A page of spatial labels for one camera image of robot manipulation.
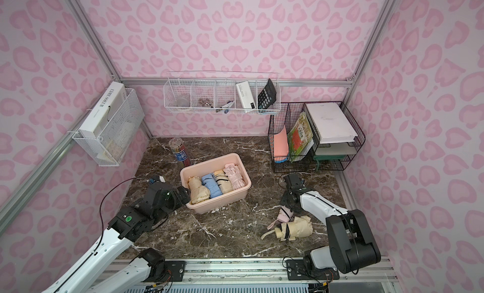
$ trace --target mounting plate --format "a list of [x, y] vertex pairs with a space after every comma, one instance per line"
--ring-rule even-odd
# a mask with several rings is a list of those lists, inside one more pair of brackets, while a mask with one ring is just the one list
[[[183, 275], [185, 273], [185, 261], [166, 261], [166, 269], [171, 271], [171, 276], [173, 282], [182, 281]], [[169, 275], [164, 275], [160, 280], [157, 282], [165, 282], [168, 279]]]
[[324, 269], [314, 269], [310, 274], [311, 277], [307, 277], [306, 275], [300, 274], [300, 271], [306, 271], [306, 266], [304, 264], [304, 260], [287, 260], [287, 278], [289, 280], [335, 280], [339, 279], [339, 272], [338, 270], [334, 270], [333, 268], [324, 268]]

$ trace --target blue folded umbrella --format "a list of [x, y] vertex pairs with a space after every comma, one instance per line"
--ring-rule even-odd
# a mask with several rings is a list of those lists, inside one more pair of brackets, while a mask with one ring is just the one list
[[213, 173], [204, 175], [202, 177], [203, 186], [207, 187], [210, 190], [210, 199], [213, 199], [217, 196], [222, 195], [222, 191], [217, 185], [215, 181], [215, 175]]

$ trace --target wire grid divider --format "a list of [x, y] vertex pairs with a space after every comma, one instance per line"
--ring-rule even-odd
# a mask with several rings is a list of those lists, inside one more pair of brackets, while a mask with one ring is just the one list
[[[315, 151], [318, 147], [330, 147], [330, 144], [319, 144], [319, 137], [316, 131], [316, 127], [314, 126], [314, 122], [311, 118], [311, 115], [307, 111], [307, 103], [327, 103], [327, 102], [300, 102], [300, 103], [282, 103], [281, 105], [281, 113], [278, 115], [271, 115], [269, 121], [269, 131], [268, 131], [268, 139], [270, 145], [270, 154], [272, 156], [273, 161], [273, 168], [274, 172], [305, 172], [309, 170], [316, 169], [316, 161], [313, 160], [313, 156]], [[353, 142], [349, 142], [348, 145], [352, 146], [356, 149], [356, 153], [360, 151], [361, 147], [365, 143], [365, 134], [361, 130], [361, 127], [358, 125], [356, 120], [354, 119], [353, 115], [350, 113], [348, 108], [342, 102], [336, 102], [346, 118], [348, 119], [349, 123], [352, 125], [356, 133], [358, 134], [355, 137]], [[284, 127], [286, 127], [286, 132], [292, 130], [294, 125], [296, 124], [297, 119], [301, 112], [306, 112], [306, 116], [309, 121], [309, 125], [311, 130], [313, 131], [313, 141], [314, 145], [310, 149], [310, 151], [305, 156], [290, 156], [287, 157], [275, 157], [274, 156], [274, 135], [280, 133]], [[333, 159], [333, 160], [324, 160], [320, 161], [320, 170], [333, 170], [333, 171], [342, 171], [348, 167], [349, 163], [353, 160], [356, 156], [354, 155], [346, 155], [343, 159]]]
[[119, 166], [145, 116], [135, 90], [127, 88], [126, 92], [128, 97], [97, 139], [84, 138], [81, 132], [74, 134], [73, 139], [99, 166]]
[[[257, 109], [257, 96], [271, 79], [276, 101], [267, 109]], [[255, 109], [243, 108], [235, 84], [248, 81]], [[277, 115], [281, 110], [279, 74], [262, 72], [169, 72], [164, 85], [164, 105], [172, 113], [220, 113]], [[222, 108], [234, 101], [230, 108]]]

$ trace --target white notebook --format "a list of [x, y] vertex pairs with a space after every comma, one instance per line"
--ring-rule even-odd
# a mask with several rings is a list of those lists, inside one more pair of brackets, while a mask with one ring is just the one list
[[320, 144], [353, 142], [358, 136], [337, 103], [308, 103]]

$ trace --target calculator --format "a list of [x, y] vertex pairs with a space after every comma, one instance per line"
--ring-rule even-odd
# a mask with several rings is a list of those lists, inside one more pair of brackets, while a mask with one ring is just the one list
[[269, 79], [264, 89], [257, 96], [257, 108], [258, 109], [268, 109], [269, 106], [274, 104], [276, 100], [276, 94], [274, 84], [272, 80]]

